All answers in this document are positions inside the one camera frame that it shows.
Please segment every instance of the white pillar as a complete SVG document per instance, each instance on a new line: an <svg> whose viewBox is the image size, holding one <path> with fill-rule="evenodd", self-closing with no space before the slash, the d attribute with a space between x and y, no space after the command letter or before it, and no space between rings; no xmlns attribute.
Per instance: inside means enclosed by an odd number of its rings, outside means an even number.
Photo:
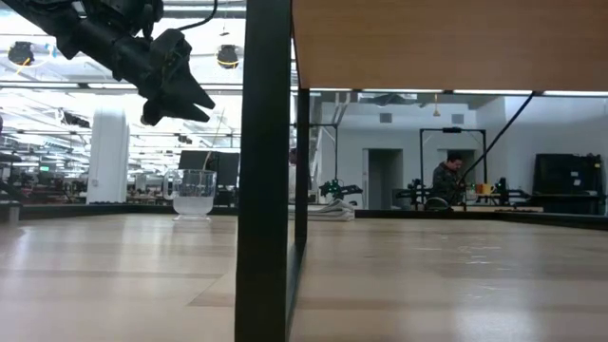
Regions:
<svg viewBox="0 0 608 342"><path fill-rule="evenodd" d="M129 126L123 108L95 110L86 203L125 202Z"/></svg>

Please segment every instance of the air vent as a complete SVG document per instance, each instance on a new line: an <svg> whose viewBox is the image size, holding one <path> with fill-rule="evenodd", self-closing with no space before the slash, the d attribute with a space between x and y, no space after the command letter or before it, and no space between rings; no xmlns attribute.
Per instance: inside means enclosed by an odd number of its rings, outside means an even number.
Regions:
<svg viewBox="0 0 608 342"><path fill-rule="evenodd" d="M380 124L392 124L392 114L380 113Z"/></svg>
<svg viewBox="0 0 608 342"><path fill-rule="evenodd" d="M452 114L452 124L465 124L465 114Z"/></svg>

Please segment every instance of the glass pitcher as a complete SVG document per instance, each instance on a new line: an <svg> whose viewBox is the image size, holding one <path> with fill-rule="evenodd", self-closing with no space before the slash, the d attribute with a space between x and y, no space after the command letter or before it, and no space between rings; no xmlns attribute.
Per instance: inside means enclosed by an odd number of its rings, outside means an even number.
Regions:
<svg viewBox="0 0 608 342"><path fill-rule="evenodd" d="M162 195L173 201L173 209L180 214L176 219L209 219L216 197L215 171L169 170L164 175ZM169 195L169 182L173 182Z"/></svg>

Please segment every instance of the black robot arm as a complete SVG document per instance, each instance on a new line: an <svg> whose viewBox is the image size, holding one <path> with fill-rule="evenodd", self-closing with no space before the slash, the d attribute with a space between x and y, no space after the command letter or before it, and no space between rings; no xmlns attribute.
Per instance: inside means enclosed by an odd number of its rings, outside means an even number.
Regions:
<svg viewBox="0 0 608 342"><path fill-rule="evenodd" d="M148 99L142 122L162 117L209 121L196 105L215 103L200 87L188 64L192 47L178 29L151 38L162 18L162 0L3 0L17 13L57 39L57 48L73 58L78 52L132 83ZM80 3L85 17L74 8ZM140 30L143 38L134 37Z"/></svg>

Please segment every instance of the dark jacket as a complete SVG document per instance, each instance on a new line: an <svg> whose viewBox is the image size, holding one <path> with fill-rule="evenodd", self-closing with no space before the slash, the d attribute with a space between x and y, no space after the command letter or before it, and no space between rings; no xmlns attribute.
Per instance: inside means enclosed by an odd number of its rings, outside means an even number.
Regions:
<svg viewBox="0 0 608 342"><path fill-rule="evenodd" d="M451 205L458 204L462 200L459 180L458 172L447 168L444 162L440 163L433 171L433 188L430 196L444 199Z"/></svg>

